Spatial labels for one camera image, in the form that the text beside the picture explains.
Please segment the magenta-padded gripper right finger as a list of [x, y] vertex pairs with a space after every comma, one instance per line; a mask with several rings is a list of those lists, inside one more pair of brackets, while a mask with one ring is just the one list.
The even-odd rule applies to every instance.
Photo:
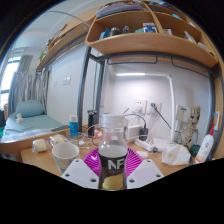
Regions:
[[125, 175], [127, 189], [140, 188], [164, 177], [152, 159], [143, 159], [131, 148], [128, 149]]

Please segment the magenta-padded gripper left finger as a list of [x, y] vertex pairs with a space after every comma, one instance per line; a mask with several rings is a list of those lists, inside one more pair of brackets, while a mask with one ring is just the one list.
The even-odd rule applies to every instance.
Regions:
[[84, 188], [97, 189], [100, 170], [98, 149], [94, 149], [83, 159], [74, 159], [62, 178]]

